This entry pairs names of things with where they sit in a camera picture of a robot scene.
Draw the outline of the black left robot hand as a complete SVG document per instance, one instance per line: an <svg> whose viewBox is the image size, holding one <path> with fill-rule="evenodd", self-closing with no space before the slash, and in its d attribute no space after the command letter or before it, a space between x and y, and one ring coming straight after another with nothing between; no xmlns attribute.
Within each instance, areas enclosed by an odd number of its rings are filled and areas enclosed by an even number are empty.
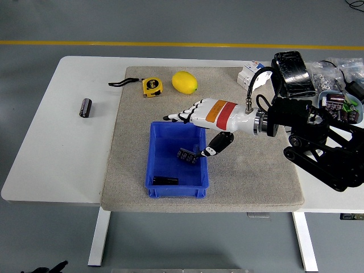
<svg viewBox="0 0 364 273"><path fill-rule="evenodd" d="M61 273L66 265L68 265L68 261L64 260L52 268L38 267L32 271L28 271L28 273Z"/></svg>

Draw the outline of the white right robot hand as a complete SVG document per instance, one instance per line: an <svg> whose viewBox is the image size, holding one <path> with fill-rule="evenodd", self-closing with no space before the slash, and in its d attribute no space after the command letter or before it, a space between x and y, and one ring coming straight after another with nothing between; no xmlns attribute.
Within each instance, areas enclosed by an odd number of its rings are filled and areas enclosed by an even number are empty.
<svg viewBox="0 0 364 273"><path fill-rule="evenodd" d="M254 121L257 109L254 108L249 114L245 107L233 102L204 98L177 114L170 114L163 117L165 121L191 123L197 127L213 129L218 131L213 140L197 157L208 157L219 154L234 140L233 133L241 131L255 135Z"/></svg>

